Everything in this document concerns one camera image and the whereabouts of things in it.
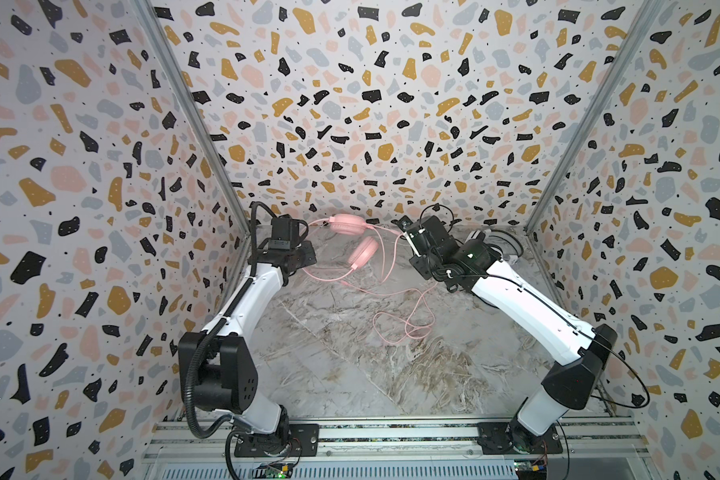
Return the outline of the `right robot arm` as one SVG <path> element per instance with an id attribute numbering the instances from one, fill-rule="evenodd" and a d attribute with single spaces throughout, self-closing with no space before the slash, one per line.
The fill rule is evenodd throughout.
<path id="1" fill-rule="evenodd" d="M 508 447 L 531 453 L 568 411 L 580 411 L 592 397 L 617 339 L 608 326 L 593 327 L 568 313 L 524 280 L 502 248 L 476 230 L 453 237 L 435 216 L 398 221 L 412 248 L 411 265 L 425 279 L 462 289 L 508 315 L 543 346 L 553 366 L 533 395 L 508 422 Z"/>

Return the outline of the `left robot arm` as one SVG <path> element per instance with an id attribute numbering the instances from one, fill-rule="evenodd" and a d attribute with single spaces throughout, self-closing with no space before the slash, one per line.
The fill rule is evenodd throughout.
<path id="1" fill-rule="evenodd" d="M 266 307 L 299 270 L 316 263 L 307 240 L 309 227 L 289 215 L 271 218 L 262 241 L 251 235 L 251 254 L 241 282 L 220 311 L 200 331 L 178 344 L 185 418 L 198 439 L 230 425 L 252 453 L 280 457 L 292 448 L 285 407 L 258 391 L 259 375 L 248 346 Z"/>

